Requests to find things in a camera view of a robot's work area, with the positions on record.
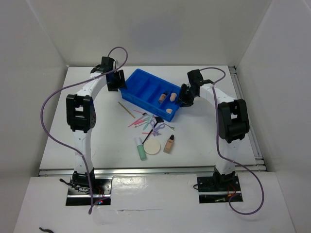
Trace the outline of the purple eyelash curler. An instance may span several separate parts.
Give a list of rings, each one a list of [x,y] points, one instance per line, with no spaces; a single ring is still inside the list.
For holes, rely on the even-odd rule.
[[[155,123],[155,120],[151,120],[151,121],[150,121],[151,126],[152,126],[152,124],[154,124],[154,123]],[[160,135],[159,130],[164,129],[164,128],[165,128],[165,125],[164,125],[164,124],[158,123],[157,126],[156,126],[156,130],[154,131],[153,135],[154,135],[154,136]]]

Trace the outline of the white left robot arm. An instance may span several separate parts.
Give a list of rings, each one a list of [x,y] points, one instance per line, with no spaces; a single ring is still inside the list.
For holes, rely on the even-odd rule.
[[[86,176],[94,167],[91,160],[91,133],[96,124],[94,100],[100,90],[107,86],[108,91],[126,89],[123,70],[112,72],[115,60],[102,57],[101,64],[91,71],[88,82],[76,93],[66,97],[67,124],[73,132],[75,148],[74,173]]]

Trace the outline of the gold eyebrow pencil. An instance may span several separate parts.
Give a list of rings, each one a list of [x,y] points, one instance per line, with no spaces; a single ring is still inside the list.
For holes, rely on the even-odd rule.
[[[133,118],[136,118],[121,102],[118,101],[118,104]]]

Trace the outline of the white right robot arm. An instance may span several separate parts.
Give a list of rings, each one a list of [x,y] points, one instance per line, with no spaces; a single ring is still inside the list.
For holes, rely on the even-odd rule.
[[[216,70],[221,77],[216,81],[205,80],[203,70]],[[212,185],[224,190],[235,176],[235,165],[241,141],[250,130],[246,102],[233,98],[216,87],[226,77],[225,71],[217,67],[195,69],[187,73],[188,84],[183,84],[175,104],[191,107],[196,97],[203,98],[215,107],[216,149],[220,157],[213,171]]]

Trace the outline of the teal folding razor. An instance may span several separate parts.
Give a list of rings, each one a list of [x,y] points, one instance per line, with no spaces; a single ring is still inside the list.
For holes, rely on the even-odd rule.
[[[147,123],[145,124],[145,126],[143,127],[143,130],[146,130],[146,128],[148,127],[148,125],[150,124],[150,121],[154,118],[153,115],[150,115],[148,120],[147,120]]]

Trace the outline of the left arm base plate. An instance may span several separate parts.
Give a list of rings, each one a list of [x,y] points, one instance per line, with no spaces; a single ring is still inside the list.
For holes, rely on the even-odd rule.
[[[61,180],[68,186],[66,206],[90,205],[90,189],[88,187],[74,186],[70,182]],[[96,205],[111,205],[112,178],[97,179],[93,188],[93,199]]]

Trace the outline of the beige makeup sponge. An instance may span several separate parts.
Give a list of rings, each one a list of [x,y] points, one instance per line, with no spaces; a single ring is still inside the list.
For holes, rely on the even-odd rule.
[[[175,92],[172,92],[170,95],[170,101],[175,102],[176,98],[177,98],[177,94]]]
[[[166,112],[169,113],[169,114],[171,114],[171,113],[173,112],[173,110],[170,109],[170,108],[168,108],[168,109],[166,109]]]

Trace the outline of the BB cream bottle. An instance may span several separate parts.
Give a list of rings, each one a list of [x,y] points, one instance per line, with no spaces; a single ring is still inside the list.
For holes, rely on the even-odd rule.
[[[165,98],[167,97],[167,95],[168,95],[168,92],[163,92],[163,93],[160,95],[160,97],[159,97],[159,99],[158,99],[158,102],[159,102],[159,103],[162,103],[162,102],[165,100]]]

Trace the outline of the beige square foundation bottle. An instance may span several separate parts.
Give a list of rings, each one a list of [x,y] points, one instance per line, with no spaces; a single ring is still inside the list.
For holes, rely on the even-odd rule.
[[[169,154],[171,152],[172,147],[173,147],[173,143],[174,143],[174,135],[172,134],[169,137],[169,139],[167,140],[165,147],[163,149],[163,152]]]

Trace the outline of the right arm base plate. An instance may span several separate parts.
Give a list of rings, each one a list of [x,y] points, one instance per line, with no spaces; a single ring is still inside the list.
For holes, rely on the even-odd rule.
[[[212,177],[197,177],[193,188],[198,191],[199,203],[243,202],[238,176],[233,181],[217,186]]]

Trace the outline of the green bottle white cap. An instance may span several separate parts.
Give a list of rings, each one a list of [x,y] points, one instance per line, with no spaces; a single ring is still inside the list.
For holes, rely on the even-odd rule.
[[[147,156],[146,156],[146,153],[145,153],[145,150],[144,150],[144,147],[143,147],[142,140],[139,137],[136,137],[135,138],[135,143],[137,145],[137,150],[138,150],[138,154],[139,154],[140,159],[142,161],[147,160]]]

